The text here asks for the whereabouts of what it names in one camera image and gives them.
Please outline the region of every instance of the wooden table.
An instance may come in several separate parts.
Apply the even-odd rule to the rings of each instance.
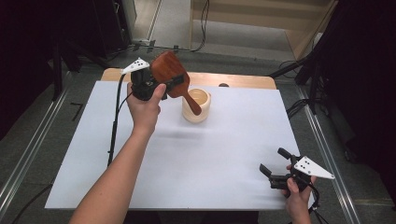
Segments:
[[[230,87],[269,89],[276,90],[276,85],[271,77],[240,76],[214,73],[189,72],[191,85],[218,86],[225,83]],[[120,80],[120,69],[108,68],[102,75],[103,81]],[[131,81],[131,75],[127,75],[124,81]]]
[[[337,2],[337,0],[211,0],[207,20],[284,29],[294,57],[299,60],[304,57],[305,50],[317,34],[327,26]],[[192,22],[201,19],[205,3],[206,0],[191,0],[190,43]]]

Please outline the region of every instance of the white paper sheet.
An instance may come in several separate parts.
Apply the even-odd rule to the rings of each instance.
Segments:
[[[96,82],[64,157],[46,208],[74,209],[106,169],[118,82]],[[126,95],[126,84],[121,99]],[[260,163],[284,175],[290,163],[279,147],[300,155],[279,91],[200,86],[212,94],[208,118],[199,124],[181,115],[181,98],[161,101],[130,204],[155,210],[283,209]],[[133,122],[120,112],[116,152]]]

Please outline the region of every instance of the wooden spatula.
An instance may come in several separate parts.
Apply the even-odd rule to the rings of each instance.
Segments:
[[[183,96],[189,104],[192,113],[197,116],[201,114],[201,107],[189,95],[190,77],[173,51],[169,50],[161,53],[152,61],[150,70],[154,78],[160,83],[183,74],[184,82],[176,85],[168,92],[168,95],[172,98]]]

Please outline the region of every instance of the gray floor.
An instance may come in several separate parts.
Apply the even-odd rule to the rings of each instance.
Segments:
[[[161,23],[161,21],[167,21],[164,18],[169,17],[166,12],[177,10],[177,7],[185,7],[183,5],[186,4],[185,2],[189,1],[163,0],[152,36],[152,39],[156,39],[156,46],[173,47],[174,45],[183,46],[187,43],[185,42],[186,36],[180,35],[180,32],[174,32],[173,29],[176,28],[171,27],[172,25],[177,27],[177,20],[174,19],[172,23]],[[186,29],[180,29],[180,24],[184,23],[185,27],[185,20],[180,20],[178,23],[179,31]],[[210,25],[212,28],[209,28],[208,24],[207,43],[201,53],[180,52],[177,55],[188,71],[264,76],[274,72],[282,62],[293,60],[289,45],[281,30],[264,30],[257,27],[241,27],[221,23]],[[266,37],[271,36],[272,39],[257,37],[257,35],[252,35],[255,37],[249,39],[244,35],[247,32],[262,33]],[[198,44],[200,42],[199,33],[195,32],[195,34],[198,35],[194,37],[194,42]],[[142,57],[149,61],[158,52],[158,49],[152,53],[146,53],[143,48],[135,52],[130,50],[120,54],[110,64],[114,67],[124,67],[134,61],[136,57]],[[66,74],[64,71],[66,77],[71,77],[64,103],[43,139],[35,159],[3,219],[0,218],[0,223],[11,223],[30,199],[35,197],[56,176],[80,118],[79,115],[76,120],[73,120],[78,109],[72,103],[85,104],[94,82],[100,79],[102,73],[103,70],[93,63],[85,63],[78,74]],[[293,77],[295,74],[289,72],[287,76]],[[279,77],[276,79],[276,85],[282,94],[286,108],[299,99],[297,88],[292,79]],[[52,87],[49,87],[0,142],[2,151],[0,185],[3,186],[7,182],[23,151],[29,145],[36,128],[50,107],[51,97]],[[345,160],[343,146],[337,138],[331,122],[320,110],[318,111],[317,118],[361,223],[394,223],[396,213],[391,211],[393,203],[378,174],[364,164],[353,164]],[[301,153],[325,166],[305,112],[300,111],[290,120],[290,124]],[[321,193],[319,212],[330,223],[348,223],[347,213],[341,206],[342,198],[337,195],[333,182],[320,179],[317,187]],[[67,223],[72,211],[43,208],[48,195],[49,191],[38,197],[23,213],[19,223]],[[161,212],[160,216],[163,223],[166,224],[199,223],[204,214],[205,212]],[[260,211],[259,221],[262,224],[288,223],[290,220],[285,211]]]

